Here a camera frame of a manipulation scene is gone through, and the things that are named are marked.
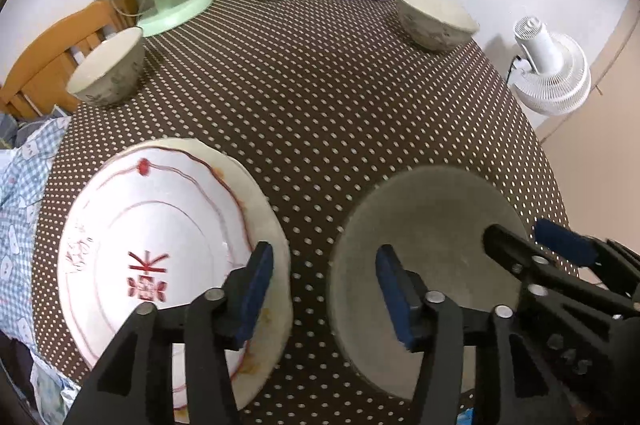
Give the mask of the brown polka dot tablecloth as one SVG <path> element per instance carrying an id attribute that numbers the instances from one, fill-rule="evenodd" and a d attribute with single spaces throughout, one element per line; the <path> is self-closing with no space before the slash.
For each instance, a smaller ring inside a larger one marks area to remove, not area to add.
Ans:
<path id="1" fill-rule="evenodd" d="M 55 155 L 39 211 L 32 274 L 40 355 L 75 382 L 88 369 L 58 300 L 58 243 L 70 206 L 113 155 L 166 137 L 237 159 L 278 216 L 291 251 L 293 333 L 243 412 L 247 424 L 403 424 L 337 350 L 326 274 L 349 211 L 392 174 L 454 164 L 490 181 L 525 226 L 566 223 L 544 150 L 477 44 L 423 50 L 393 1 L 213 0 L 145 43 L 137 93 L 81 105 Z"/>

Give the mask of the blue checked bedding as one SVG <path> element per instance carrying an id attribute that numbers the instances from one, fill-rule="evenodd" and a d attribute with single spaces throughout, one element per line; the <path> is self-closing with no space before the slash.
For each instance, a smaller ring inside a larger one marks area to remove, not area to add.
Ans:
<path id="1" fill-rule="evenodd" d="M 1 379 L 17 403 L 1 410 L 3 423 L 61 424 L 77 395 L 77 385 L 38 351 L 32 302 L 39 211 L 68 125 L 65 114 L 23 125 L 1 117 L 13 145 L 1 150 Z"/>

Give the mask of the round yellow floral plate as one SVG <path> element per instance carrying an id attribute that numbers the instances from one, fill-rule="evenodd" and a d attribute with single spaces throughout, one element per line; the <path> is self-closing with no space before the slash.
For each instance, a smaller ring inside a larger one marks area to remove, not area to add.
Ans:
<path id="1" fill-rule="evenodd" d="M 252 401 L 292 327 L 288 243 L 266 198 L 233 158 L 195 139 L 142 143 L 109 159 L 64 230 L 58 264 L 66 320 L 97 383 L 107 364 L 148 367 L 150 422 L 195 417 L 206 399 Z"/>

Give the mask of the red patterned white plate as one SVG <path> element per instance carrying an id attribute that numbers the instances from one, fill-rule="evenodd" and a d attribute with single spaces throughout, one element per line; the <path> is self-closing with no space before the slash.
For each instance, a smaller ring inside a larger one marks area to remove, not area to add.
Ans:
<path id="1" fill-rule="evenodd" d="M 70 208 L 58 248 L 64 320 L 88 367 L 139 305 L 190 304 L 252 248 L 216 151 L 146 142 L 109 159 Z"/>

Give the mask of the grey floral bowl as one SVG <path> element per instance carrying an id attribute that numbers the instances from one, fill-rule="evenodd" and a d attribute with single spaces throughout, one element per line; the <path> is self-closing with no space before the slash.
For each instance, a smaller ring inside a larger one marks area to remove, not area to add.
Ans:
<path id="1" fill-rule="evenodd" d="M 144 67 L 143 30 L 129 27 L 102 41 L 76 67 L 66 92 L 81 102 L 109 106 L 137 88 Z"/>

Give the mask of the white fan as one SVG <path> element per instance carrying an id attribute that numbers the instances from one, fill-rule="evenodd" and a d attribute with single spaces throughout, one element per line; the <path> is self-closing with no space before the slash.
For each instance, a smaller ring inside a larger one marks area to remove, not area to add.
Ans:
<path id="1" fill-rule="evenodd" d="M 521 55 L 513 60 L 506 83 L 522 104 L 547 117 L 581 107 L 592 81 L 586 54 L 577 41 L 550 32 L 535 15 L 518 20 L 513 35 Z"/>

